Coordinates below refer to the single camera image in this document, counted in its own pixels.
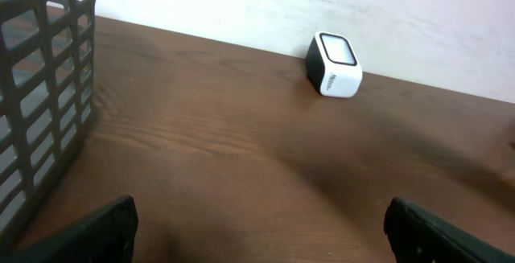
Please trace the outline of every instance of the wooden table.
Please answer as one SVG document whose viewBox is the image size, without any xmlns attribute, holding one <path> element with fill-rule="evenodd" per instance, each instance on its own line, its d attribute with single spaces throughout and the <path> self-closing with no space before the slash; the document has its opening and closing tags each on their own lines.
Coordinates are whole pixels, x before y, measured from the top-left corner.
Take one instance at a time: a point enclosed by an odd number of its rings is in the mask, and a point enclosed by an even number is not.
<svg viewBox="0 0 515 263">
<path fill-rule="evenodd" d="M 89 136 L 22 246 L 129 194 L 135 262 L 394 262 L 401 196 L 515 253 L 515 105 L 372 74 L 322 97 L 301 59 L 106 18 L 95 47 Z"/>
</svg>

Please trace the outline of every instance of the white wall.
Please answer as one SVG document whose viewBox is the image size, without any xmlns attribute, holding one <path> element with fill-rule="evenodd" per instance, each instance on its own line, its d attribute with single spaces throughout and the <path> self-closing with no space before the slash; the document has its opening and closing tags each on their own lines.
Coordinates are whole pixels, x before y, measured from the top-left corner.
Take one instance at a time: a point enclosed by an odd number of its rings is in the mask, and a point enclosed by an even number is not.
<svg viewBox="0 0 515 263">
<path fill-rule="evenodd" d="M 97 14 L 303 56 L 346 35 L 366 72 L 515 103 L 515 0 L 97 0 Z"/>
</svg>

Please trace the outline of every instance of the brown wooden surface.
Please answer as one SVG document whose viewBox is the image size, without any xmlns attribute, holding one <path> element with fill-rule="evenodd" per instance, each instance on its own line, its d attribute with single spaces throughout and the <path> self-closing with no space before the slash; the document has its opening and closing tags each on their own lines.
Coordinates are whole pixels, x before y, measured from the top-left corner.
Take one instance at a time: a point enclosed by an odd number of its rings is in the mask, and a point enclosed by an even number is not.
<svg viewBox="0 0 515 263">
<path fill-rule="evenodd" d="M 95 39 L 89 136 L 22 246 L 129 194 L 136 262 L 394 262 L 401 196 L 515 253 L 515 105 L 372 74 L 321 97 L 301 59 L 105 18 Z"/>
</svg>

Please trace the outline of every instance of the storage crate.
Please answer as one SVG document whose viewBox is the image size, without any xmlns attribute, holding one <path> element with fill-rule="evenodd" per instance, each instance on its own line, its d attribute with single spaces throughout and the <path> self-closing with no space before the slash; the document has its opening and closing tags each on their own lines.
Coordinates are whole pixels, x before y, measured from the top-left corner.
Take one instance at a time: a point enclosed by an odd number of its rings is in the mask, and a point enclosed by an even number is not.
<svg viewBox="0 0 515 263">
<path fill-rule="evenodd" d="M 74 155 L 91 112 L 95 0 L 0 0 L 0 253 Z"/>
</svg>

